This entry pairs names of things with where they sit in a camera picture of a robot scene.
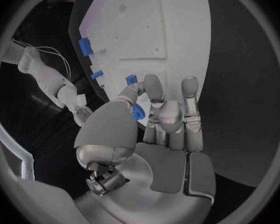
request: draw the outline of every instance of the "hole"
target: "hole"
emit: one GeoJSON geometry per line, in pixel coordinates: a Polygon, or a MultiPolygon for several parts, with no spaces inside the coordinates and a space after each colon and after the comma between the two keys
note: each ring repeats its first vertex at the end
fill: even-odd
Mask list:
{"type": "Polygon", "coordinates": [[[119,6],[119,12],[120,13],[123,13],[123,12],[125,12],[127,10],[127,6],[126,5],[120,5],[119,6]]]}

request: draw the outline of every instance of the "wire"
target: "wire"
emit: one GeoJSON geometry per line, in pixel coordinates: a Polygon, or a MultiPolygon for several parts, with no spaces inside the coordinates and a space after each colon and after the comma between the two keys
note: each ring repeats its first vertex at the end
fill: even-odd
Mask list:
{"type": "Polygon", "coordinates": [[[70,79],[71,79],[71,69],[70,69],[70,65],[69,65],[68,61],[64,58],[64,56],[62,56],[62,55],[60,54],[60,52],[59,52],[57,49],[55,49],[55,48],[53,48],[53,47],[49,47],[49,46],[34,47],[34,46],[32,46],[31,44],[26,43],[26,42],[18,41],[18,40],[15,40],[15,39],[11,39],[11,40],[12,40],[13,42],[15,42],[15,43],[17,43],[17,44],[23,46],[23,47],[31,47],[31,48],[34,48],[34,49],[40,51],[40,52],[49,53],[49,54],[53,54],[53,55],[59,56],[59,57],[62,59],[63,63],[64,63],[64,66],[65,66],[65,69],[66,69],[67,79],[70,81],[70,79]],[[46,51],[46,50],[42,50],[42,49],[52,49],[52,50],[54,50],[55,52],[50,52],[50,51],[46,51]]]}

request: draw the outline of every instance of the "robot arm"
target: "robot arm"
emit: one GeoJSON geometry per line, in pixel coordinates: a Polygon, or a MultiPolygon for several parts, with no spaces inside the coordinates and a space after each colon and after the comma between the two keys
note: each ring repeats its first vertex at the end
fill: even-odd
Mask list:
{"type": "Polygon", "coordinates": [[[77,88],[57,70],[46,66],[39,51],[33,47],[23,47],[10,41],[4,62],[17,64],[19,71],[32,75],[39,88],[60,108],[67,107],[74,115],[74,120],[83,126],[92,111],[86,107],[84,94],[78,95],[77,88]]]}

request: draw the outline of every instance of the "blue block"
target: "blue block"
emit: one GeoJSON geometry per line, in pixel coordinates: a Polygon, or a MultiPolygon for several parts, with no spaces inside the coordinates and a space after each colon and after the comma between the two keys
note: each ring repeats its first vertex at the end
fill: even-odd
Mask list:
{"type": "Polygon", "coordinates": [[[139,120],[139,119],[144,119],[145,118],[145,112],[144,110],[141,108],[140,105],[136,104],[133,108],[133,118],[135,120],[139,120]]]}
{"type": "Polygon", "coordinates": [[[103,71],[100,70],[100,71],[98,71],[98,72],[96,72],[96,73],[93,73],[93,74],[91,75],[91,79],[92,79],[92,80],[95,80],[96,78],[98,78],[99,76],[102,76],[103,74],[104,74],[103,71]]]}
{"type": "Polygon", "coordinates": [[[137,76],[136,75],[130,75],[130,76],[126,77],[126,81],[127,81],[128,86],[130,84],[137,83],[138,82],[137,76]]]}
{"type": "Polygon", "coordinates": [[[87,37],[80,39],[79,45],[80,45],[81,51],[84,56],[93,54],[93,50],[91,49],[90,41],[87,37]]]}

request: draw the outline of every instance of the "robotic hand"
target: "robotic hand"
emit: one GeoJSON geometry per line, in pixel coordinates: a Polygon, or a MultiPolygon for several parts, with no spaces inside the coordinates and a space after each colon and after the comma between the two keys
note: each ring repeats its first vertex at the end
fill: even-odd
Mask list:
{"type": "Polygon", "coordinates": [[[3,60],[17,64],[19,71],[32,75],[39,88],[60,108],[65,106],[73,113],[74,120],[83,126],[92,111],[86,106],[84,94],[78,95],[77,88],[57,70],[46,66],[39,51],[33,47],[23,47],[10,41],[3,60]]]}
{"type": "Polygon", "coordinates": [[[91,171],[87,183],[95,194],[101,196],[127,181],[116,166],[135,151],[138,129],[132,112],[143,92],[151,101],[144,143],[186,153],[202,150],[197,79],[184,79],[181,88],[184,105],[179,101],[165,101],[158,77],[146,75],[143,82],[127,86],[114,101],[89,117],[77,135],[75,148],[80,165],[91,171]]]}

